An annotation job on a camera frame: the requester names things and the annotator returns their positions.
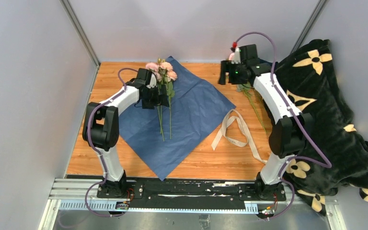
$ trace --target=floral blanket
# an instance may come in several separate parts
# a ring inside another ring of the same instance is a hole
[[[353,112],[337,84],[329,40],[313,40],[276,67],[281,87],[291,101],[315,120],[311,138],[332,163],[327,169],[293,160],[284,178],[315,211],[326,215],[324,196],[340,186],[353,186],[368,201],[368,141],[353,124]],[[300,154],[322,161],[309,145]]]

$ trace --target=cream ribbon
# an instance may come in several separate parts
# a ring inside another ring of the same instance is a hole
[[[235,112],[238,116],[229,117],[229,115],[231,114],[232,111]],[[239,129],[241,130],[242,134],[247,138],[247,142],[238,141],[238,140],[235,140],[233,138],[229,138],[229,137],[226,136],[226,129],[232,124],[233,121],[235,121],[235,119],[238,122],[238,126],[239,126]],[[222,127],[218,131],[214,141],[211,144],[213,150],[216,149],[216,147],[217,147],[219,141],[221,140],[222,136],[224,136],[230,143],[232,143],[236,146],[239,146],[239,147],[245,147],[249,143],[250,149],[252,150],[253,157],[256,160],[258,160],[260,162],[263,162],[264,164],[267,163],[266,160],[262,160],[262,158],[260,158],[260,155],[257,152],[256,145],[253,142],[252,135],[250,134],[249,128],[248,128],[245,120],[243,119],[242,115],[239,114],[239,112],[236,111],[235,109],[231,109],[226,114],[226,116],[223,118]]]

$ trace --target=flower bouquet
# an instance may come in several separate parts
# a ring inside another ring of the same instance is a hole
[[[162,106],[169,107],[170,110],[170,139],[172,138],[172,126],[171,126],[171,100],[175,95],[173,89],[173,81],[177,79],[177,74],[173,71],[173,67],[170,63],[164,59],[158,59],[157,63],[150,62],[146,64],[146,69],[151,70],[157,79],[157,87],[159,89],[159,97],[161,99],[160,104],[157,106],[157,112],[159,114],[160,133],[164,141],[163,132],[163,119],[162,119]]]

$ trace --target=gray floor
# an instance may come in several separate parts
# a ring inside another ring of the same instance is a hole
[[[74,225],[88,211],[62,211],[61,223]],[[89,216],[73,229],[79,230],[330,230],[327,218],[320,217],[308,205],[294,204],[284,215],[269,222],[248,214],[193,214],[131,212],[119,218]],[[55,230],[63,229],[58,224]]]

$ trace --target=wooden tabletop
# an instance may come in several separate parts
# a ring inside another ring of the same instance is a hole
[[[271,132],[271,124],[260,101],[253,97],[258,113],[263,119],[267,134],[259,123],[246,96],[241,92],[237,92],[235,85],[217,84],[220,72],[219,64],[182,63],[182,65],[198,77],[209,81],[236,105],[236,110],[243,116],[249,127],[258,152],[262,159],[266,160],[270,154],[267,141]],[[103,62],[92,90],[90,102],[100,102],[120,90],[122,83],[117,77],[117,72],[121,68],[138,69],[144,66],[145,63],[139,62]],[[136,73],[133,71],[126,70],[122,72],[124,81],[134,77],[136,77]],[[249,145],[243,148],[237,147],[225,138],[222,138],[215,151],[212,150],[211,143],[220,127],[221,125],[205,138],[168,177],[228,180],[254,179],[262,169],[263,164],[253,158]],[[83,141],[81,134],[82,128],[75,143],[67,174],[102,175],[101,165],[96,153],[88,146],[87,142]],[[236,122],[232,123],[228,128],[227,136],[246,141]],[[121,137],[119,137],[116,146],[119,159],[127,176],[156,176]]]

